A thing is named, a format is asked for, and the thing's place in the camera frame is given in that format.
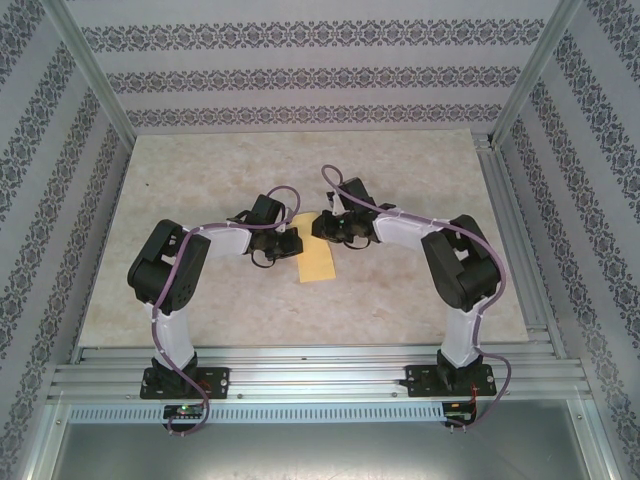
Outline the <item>grey metal sheet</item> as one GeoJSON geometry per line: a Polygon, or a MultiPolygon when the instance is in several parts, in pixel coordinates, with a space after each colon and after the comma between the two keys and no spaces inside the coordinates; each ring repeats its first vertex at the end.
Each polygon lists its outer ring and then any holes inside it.
{"type": "Polygon", "coordinates": [[[27,480],[624,480],[590,400],[519,400],[478,426],[439,422],[73,424],[45,410],[27,480]]]}

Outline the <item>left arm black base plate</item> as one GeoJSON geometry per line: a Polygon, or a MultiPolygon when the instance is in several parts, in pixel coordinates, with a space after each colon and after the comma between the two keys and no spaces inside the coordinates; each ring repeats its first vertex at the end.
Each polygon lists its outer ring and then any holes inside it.
{"type": "MultiPolygon", "coordinates": [[[[229,388],[228,368],[197,367],[193,382],[209,399],[226,399],[229,388]]],[[[164,372],[149,367],[144,370],[139,397],[143,400],[201,399],[201,393],[173,370],[164,372]]]]}

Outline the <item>long aluminium mounting rail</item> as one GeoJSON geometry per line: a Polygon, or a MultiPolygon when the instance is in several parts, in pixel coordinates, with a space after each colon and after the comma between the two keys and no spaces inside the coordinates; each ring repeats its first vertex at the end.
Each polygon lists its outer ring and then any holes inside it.
{"type": "MultiPolygon", "coordinates": [[[[584,399],[592,388],[583,364],[559,359],[550,342],[494,344],[489,359],[505,400],[584,399]]],[[[434,345],[203,348],[201,365],[230,369],[230,402],[405,401],[400,386],[408,365],[430,364],[434,345]]],[[[85,348],[72,364],[55,368],[48,400],[134,402],[149,349],[85,348]]]]}

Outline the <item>aluminium side rail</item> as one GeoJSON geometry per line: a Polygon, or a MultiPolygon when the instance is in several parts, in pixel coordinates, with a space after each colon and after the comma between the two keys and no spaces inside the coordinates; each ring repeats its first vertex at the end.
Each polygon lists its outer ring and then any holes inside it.
{"type": "Polygon", "coordinates": [[[567,359],[504,160],[487,135],[472,138],[525,324],[531,330],[544,327],[556,357],[567,359]]]}

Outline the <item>yellow paper sheet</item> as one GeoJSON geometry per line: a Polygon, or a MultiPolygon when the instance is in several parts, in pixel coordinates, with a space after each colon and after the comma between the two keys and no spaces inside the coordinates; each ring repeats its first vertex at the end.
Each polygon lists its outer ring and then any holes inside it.
{"type": "Polygon", "coordinates": [[[303,243],[302,253],[296,256],[301,283],[336,278],[329,242],[312,235],[312,224],[317,217],[316,212],[302,213],[296,215],[292,223],[303,243]]]}

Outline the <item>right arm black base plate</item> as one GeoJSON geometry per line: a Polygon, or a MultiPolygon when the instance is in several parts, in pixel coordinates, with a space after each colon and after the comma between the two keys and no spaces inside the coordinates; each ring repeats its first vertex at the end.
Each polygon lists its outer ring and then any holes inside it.
{"type": "Polygon", "coordinates": [[[400,385],[410,397],[463,397],[475,393],[480,397],[497,394],[490,365],[481,364],[447,370],[441,365],[408,365],[400,385]]]}

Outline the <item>aluminium frame post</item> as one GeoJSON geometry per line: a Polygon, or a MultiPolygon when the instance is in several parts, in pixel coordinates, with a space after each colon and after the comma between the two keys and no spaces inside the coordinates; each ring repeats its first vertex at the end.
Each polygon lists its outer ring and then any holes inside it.
{"type": "Polygon", "coordinates": [[[570,25],[581,3],[582,0],[558,1],[489,135],[490,144],[494,149],[504,142],[511,125],[515,122],[528,98],[529,92],[544,71],[553,50],[570,25]]]}
{"type": "Polygon", "coordinates": [[[129,153],[135,129],[65,0],[39,0],[129,153]]]}

